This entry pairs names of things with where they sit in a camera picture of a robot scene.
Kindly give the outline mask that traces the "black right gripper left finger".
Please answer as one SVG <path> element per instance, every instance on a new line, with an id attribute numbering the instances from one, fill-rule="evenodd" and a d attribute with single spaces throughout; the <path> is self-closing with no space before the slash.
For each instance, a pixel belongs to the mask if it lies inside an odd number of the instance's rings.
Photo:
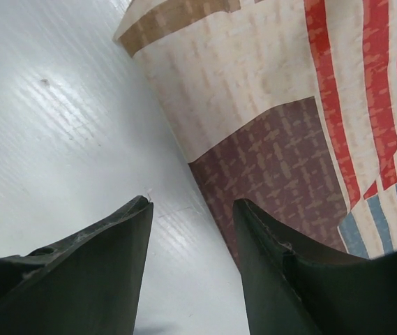
<path id="1" fill-rule="evenodd" d="M 26 256 L 0 258 L 0 334 L 132 334 L 153 220 L 138 196 Z"/>

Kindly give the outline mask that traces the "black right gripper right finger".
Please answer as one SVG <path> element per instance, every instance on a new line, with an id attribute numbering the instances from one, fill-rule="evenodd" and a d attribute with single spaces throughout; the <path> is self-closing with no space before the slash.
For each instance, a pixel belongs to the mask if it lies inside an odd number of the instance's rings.
<path id="1" fill-rule="evenodd" d="M 247 199 L 233 219 L 250 333 L 397 334 L 397 251 L 343 253 Z"/>

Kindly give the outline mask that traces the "striped patchwork placemat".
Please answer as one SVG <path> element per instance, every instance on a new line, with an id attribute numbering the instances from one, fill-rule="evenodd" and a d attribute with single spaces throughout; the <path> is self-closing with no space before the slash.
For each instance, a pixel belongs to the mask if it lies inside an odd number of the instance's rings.
<path id="1" fill-rule="evenodd" d="M 248 198 L 338 250 L 397 250 L 397 1 L 131 1 L 142 67 L 233 257 Z"/>

